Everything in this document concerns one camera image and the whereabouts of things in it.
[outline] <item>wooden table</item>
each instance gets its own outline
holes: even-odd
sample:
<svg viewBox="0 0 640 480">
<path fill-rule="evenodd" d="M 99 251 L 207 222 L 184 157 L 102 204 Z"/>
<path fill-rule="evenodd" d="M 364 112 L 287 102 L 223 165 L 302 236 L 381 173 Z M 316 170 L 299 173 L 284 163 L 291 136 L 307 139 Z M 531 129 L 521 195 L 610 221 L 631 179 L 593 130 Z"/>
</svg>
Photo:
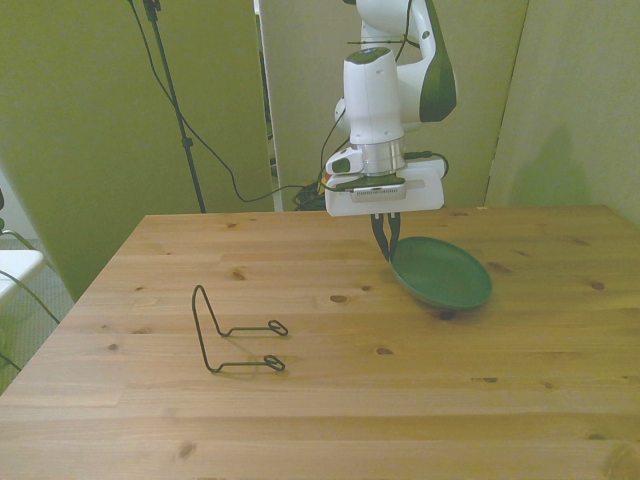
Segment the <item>wooden table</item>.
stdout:
<svg viewBox="0 0 640 480">
<path fill-rule="evenodd" d="M 489 302 L 411 298 L 368 218 L 145 218 L 0 398 L 0 479 L 640 478 L 638 230 L 479 208 L 405 214 L 411 235 L 476 256 Z M 205 370 L 196 284 L 222 328 L 291 331 L 207 321 L 212 363 L 286 370 Z"/>
</svg>

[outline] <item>black pole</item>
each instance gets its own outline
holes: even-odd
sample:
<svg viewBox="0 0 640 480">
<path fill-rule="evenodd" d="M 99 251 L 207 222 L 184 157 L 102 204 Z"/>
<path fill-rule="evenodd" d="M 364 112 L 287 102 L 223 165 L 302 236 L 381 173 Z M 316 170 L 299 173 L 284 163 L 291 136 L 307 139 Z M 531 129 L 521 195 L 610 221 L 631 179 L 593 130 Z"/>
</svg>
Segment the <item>black pole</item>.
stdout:
<svg viewBox="0 0 640 480">
<path fill-rule="evenodd" d="M 173 108 L 176 111 L 176 118 L 178 119 L 178 126 L 180 127 L 180 134 L 182 135 L 182 146 L 184 152 L 187 154 L 187 162 L 189 162 L 189 169 L 191 170 L 191 179 L 193 180 L 193 187 L 196 190 L 198 197 L 198 205 L 200 205 L 200 212 L 207 213 L 204 200 L 202 199 L 202 192 L 200 190 L 200 184 L 198 183 L 198 175 L 196 174 L 196 166 L 193 161 L 193 155 L 191 154 L 191 147 L 193 146 L 193 140 L 187 137 L 187 133 L 184 129 L 184 122 L 182 120 L 182 113 L 180 113 L 180 107 L 178 106 L 178 97 L 176 91 L 173 88 L 173 81 L 171 80 L 171 72 L 169 71 L 169 63 L 167 62 L 167 56 L 164 53 L 164 47 L 162 46 L 162 39 L 160 38 L 160 30 L 158 30 L 158 15 L 156 10 L 160 10 L 159 0 L 143 0 L 144 9 L 147 12 L 147 18 L 153 26 L 153 33 L 156 36 L 156 42 L 158 44 L 158 50 L 160 51 L 160 57 L 162 58 L 162 66 L 164 67 L 164 73 L 167 77 L 167 83 L 169 84 L 169 92 L 171 93 L 171 102 Z"/>
</svg>

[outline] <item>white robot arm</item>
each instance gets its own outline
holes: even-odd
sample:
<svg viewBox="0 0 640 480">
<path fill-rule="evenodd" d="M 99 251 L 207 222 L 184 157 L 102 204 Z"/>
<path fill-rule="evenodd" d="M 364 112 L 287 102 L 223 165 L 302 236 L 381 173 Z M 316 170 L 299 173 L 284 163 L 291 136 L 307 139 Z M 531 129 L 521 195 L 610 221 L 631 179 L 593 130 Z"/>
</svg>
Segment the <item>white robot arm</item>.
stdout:
<svg viewBox="0 0 640 480">
<path fill-rule="evenodd" d="M 456 84 L 432 0 L 343 0 L 356 4 L 367 48 L 344 62 L 344 100 L 336 107 L 351 147 L 326 164 L 327 211 L 334 216 L 440 208 L 442 160 L 407 163 L 404 134 L 443 120 Z M 396 66 L 390 45 L 408 37 L 422 60 Z"/>
</svg>

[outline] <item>green plate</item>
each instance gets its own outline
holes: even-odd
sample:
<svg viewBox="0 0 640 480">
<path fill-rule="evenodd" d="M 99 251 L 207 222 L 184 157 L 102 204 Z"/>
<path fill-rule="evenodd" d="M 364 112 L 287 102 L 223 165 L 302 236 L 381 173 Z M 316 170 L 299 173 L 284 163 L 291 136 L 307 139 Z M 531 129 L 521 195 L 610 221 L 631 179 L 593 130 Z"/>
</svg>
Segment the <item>green plate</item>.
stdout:
<svg viewBox="0 0 640 480">
<path fill-rule="evenodd" d="M 491 278 L 482 264 L 461 248 L 435 238 L 400 240 L 391 268 L 412 295 L 436 307 L 465 310 L 491 296 Z"/>
</svg>

